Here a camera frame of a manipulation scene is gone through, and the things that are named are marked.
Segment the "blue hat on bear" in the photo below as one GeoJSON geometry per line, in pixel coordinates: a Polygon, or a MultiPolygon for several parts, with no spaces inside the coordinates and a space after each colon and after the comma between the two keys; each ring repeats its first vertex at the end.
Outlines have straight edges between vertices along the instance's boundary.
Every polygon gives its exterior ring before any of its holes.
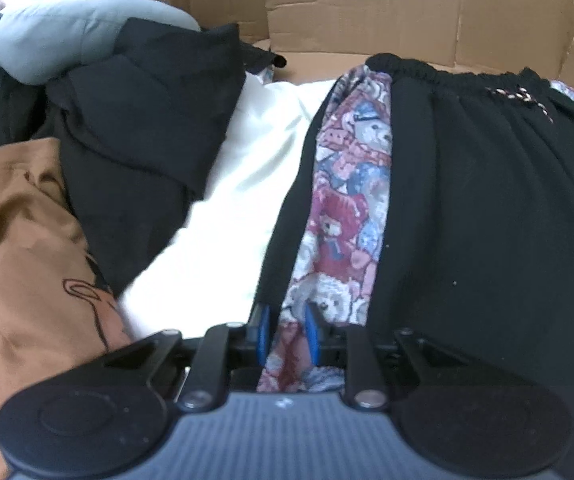
{"type": "Polygon", "coordinates": [[[353,112],[353,118],[356,121],[371,121],[380,119],[376,107],[369,101],[363,101],[353,112]]]}

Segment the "white cloth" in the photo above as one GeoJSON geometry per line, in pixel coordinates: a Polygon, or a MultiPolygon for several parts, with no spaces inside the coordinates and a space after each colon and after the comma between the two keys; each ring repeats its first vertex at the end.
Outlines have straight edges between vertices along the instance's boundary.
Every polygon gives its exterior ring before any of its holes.
{"type": "Polygon", "coordinates": [[[201,337],[213,325],[247,321],[305,134],[333,83],[263,86],[247,75],[205,199],[120,298],[133,336],[176,328],[201,337]]]}

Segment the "ridged gray surface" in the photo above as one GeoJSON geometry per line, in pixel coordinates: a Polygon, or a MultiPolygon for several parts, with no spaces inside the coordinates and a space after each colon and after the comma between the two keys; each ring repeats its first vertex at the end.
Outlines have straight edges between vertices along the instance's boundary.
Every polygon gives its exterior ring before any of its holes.
{"type": "MultiPolygon", "coordinates": [[[[384,415],[337,394],[231,394],[188,415],[158,453],[112,480],[464,480],[418,456],[384,415]]],[[[11,480],[29,480],[14,475],[11,480]]],[[[561,480],[553,472],[529,480],[561,480]]]]}

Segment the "screw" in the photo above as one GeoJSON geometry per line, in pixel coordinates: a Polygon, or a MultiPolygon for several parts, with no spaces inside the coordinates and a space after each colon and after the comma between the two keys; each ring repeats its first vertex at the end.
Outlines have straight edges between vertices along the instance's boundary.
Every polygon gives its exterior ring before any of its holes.
{"type": "Polygon", "coordinates": [[[358,392],[353,400],[361,408],[377,410],[387,403],[387,396],[378,390],[363,390],[358,392]]]}
{"type": "Polygon", "coordinates": [[[205,390],[196,390],[183,396],[183,406],[190,410],[205,408],[211,404],[213,397],[205,390]]]}

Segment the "black pants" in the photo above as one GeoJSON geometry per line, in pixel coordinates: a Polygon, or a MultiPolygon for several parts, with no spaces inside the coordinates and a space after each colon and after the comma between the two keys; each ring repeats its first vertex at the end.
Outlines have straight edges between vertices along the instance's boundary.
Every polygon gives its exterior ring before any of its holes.
{"type": "MultiPolygon", "coordinates": [[[[411,326],[563,389],[574,411],[574,103],[531,70],[451,75],[390,54],[367,65],[393,78],[370,332],[411,326]]],[[[305,229],[321,118],[267,251],[257,299],[271,305],[305,229]]]]}

